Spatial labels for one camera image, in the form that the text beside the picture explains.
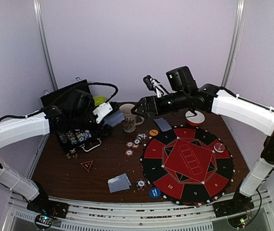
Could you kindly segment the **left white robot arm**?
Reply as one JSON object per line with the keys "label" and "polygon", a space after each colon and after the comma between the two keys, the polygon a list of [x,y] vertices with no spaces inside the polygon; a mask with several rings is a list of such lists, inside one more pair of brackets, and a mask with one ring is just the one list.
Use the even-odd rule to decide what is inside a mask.
{"label": "left white robot arm", "polygon": [[[0,118],[0,149],[36,136],[80,129],[101,137],[110,130],[104,118],[118,109],[115,102],[95,105],[89,93],[89,83],[81,81],[42,97],[43,107],[28,115],[5,115]],[[0,184],[21,194],[42,214],[52,209],[43,189],[34,181],[20,175],[0,159]]]}

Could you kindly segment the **clear red round button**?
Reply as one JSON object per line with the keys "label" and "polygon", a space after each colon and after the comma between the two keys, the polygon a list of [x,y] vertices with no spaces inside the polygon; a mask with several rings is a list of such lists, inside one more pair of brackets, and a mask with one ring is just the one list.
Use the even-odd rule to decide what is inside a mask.
{"label": "clear red round button", "polygon": [[214,150],[218,153],[223,153],[225,151],[225,146],[221,142],[217,142],[214,144]]}

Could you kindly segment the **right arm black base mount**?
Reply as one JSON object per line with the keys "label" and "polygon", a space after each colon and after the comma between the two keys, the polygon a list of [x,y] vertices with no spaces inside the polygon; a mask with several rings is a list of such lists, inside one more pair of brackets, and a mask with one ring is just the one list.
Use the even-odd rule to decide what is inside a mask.
{"label": "right arm black base mount", "polygon": [[229,216],[241,212],[246,212],[247,208],[255,207],[251,197],[238,197],[230,200],[215,202],[213,210],[217,218]]}

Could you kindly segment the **red triangular chip holder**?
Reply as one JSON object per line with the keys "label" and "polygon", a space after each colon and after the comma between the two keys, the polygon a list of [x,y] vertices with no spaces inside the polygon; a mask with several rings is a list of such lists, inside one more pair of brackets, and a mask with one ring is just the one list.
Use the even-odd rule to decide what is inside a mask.
{"label": "red triangular chip holder", "polygon": [[91,160],[91,161],[82,162],[82,163],[80,163],[80,164],[81,164],[81,166],[82,166],[87,172],[90,172],[93,163],[94,163],[94,161]]}

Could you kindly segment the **blue small blind button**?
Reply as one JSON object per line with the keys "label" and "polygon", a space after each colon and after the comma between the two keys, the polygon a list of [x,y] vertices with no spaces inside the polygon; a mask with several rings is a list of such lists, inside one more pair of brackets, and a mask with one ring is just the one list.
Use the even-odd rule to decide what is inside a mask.
{"label": "blue small blind button", "polygon": [[152,199],[158,199],[161,196],[161,190],[157,187],[153,187],[149,190],[149,196]]}

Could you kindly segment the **dealt card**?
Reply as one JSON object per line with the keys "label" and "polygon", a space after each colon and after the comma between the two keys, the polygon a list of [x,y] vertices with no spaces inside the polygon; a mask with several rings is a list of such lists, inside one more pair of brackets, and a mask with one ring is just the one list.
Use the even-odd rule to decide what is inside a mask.
{"label": "dealt card", "polygon": [[169,125],[169,123],[162,117],[154,119],[154,122],[156,123],[156,125],[159,127],[159,129],[162,132],[169,131],[172,129],[172,127]]}
{"label": "dealt card", "polygon": [[112,178],[107,183],[110,193],[128,190],[131,186],[131,183],[126,178]]}

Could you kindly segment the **blue playing card deck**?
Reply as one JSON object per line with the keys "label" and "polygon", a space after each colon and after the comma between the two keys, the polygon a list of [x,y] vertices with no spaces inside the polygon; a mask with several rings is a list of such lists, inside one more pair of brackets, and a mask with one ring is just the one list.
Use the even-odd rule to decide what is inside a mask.
{"label": "blue playing card deck", "polygon": [[123,120],[125,120],[125,117],[120,110],[104,118],[105,123],[113,128],[120,124]]}

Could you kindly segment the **stack of poker chips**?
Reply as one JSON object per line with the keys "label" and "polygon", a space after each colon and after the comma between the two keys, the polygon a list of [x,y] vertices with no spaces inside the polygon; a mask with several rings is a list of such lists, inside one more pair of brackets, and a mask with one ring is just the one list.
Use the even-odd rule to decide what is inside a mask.
{"label": "stack of poker chips", "polygon": [[144,141],[147,138],[147,135],[145,133],[139,133],[136,138],[133,140],[133,148],[138,148],[142,141]]}

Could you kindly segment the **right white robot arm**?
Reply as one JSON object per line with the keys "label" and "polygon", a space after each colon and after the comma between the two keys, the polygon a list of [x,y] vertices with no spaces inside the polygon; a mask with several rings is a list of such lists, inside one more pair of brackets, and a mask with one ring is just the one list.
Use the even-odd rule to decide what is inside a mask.
{"label": "right white robot arm", "polygon": [[143,78],[155,96],[141,98],[131,113],[144,118],[160,116],[187,108],[226,116],[256,128],[267,136],[260,158],[238,186],[230,209],[240,212],[252,195],[274,170],[274,108],[244,99],[222,86],[205,84],[198,87],[189,67],[182,66],[166,73],[173,90],[169,93],[151,76]]}

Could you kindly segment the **orange big blind button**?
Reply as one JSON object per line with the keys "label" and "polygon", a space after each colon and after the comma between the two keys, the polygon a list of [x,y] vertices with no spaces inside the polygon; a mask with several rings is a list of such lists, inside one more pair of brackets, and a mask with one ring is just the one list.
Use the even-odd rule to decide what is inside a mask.
{"label": "orange big blind button", "polygon": [[156,136],[157,134],[158,134],[158,130],[156,130],[156,129],[152,129],[149,131],[150,136]]}

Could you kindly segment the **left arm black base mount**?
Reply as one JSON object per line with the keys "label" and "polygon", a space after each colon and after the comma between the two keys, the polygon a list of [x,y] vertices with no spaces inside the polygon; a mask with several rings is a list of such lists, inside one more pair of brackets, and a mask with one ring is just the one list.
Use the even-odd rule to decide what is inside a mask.
{"label": "left arm black base mount", "polygon": [[46,198],[36,198],[33,201],[29,201],[26,208],[51,218],[66,218],[69,204]]}

